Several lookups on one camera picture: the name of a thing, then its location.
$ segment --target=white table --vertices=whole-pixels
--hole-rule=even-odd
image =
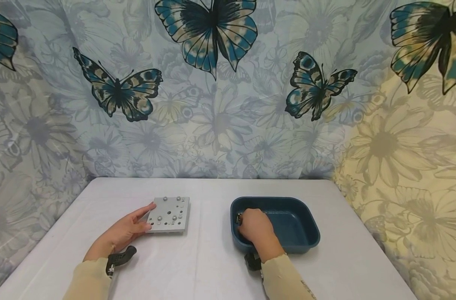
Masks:
[[[416,300],[330,181],[134,178],[93,180],[2,285],[0,300],[61,299],[92,241],[164,195],[190,197],[188,230],[135,241],[137,254],[115,272],[113,300],[265,299],[231,237],[229,207],[240,196],[289,196],[308,205],[321,241],[290,257],[318,300]]]

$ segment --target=fabric backdrop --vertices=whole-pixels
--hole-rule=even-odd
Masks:
[[[456,1],[213,1],[0,0],[0,285],[94,177],[331,179],[456,300]]]

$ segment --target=beige sleeve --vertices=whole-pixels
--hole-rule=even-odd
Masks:
[[[316,300],[287,255],[262,263],[261,269],[270,300]]]
[[[77,265],[63,300],[107,300],[112,281],[105,273],[107,262],[107,258],[99,258]]]

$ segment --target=black handle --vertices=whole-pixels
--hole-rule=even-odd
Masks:
[[[248,253],[245,255],[245,262],[248,270],[250,271],[260,271],[261,270],[261,259],[255,258],[253,253]]]
[[[108,263],[105,272],[108,276],[113,276],[115,267],[127,263],[136,253],[136,248],[128,246],[125,252],[115,253],[108,256]]]

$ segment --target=dark blue tray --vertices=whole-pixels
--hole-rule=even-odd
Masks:
[[[290,197],[240,197],[231,203],[231,234],[244,253],[256,252],[253,244],[238,232],[237,215],[247,208],[266,213],[286,253],[306,253],[320,242],[320,231],[308,207]]]

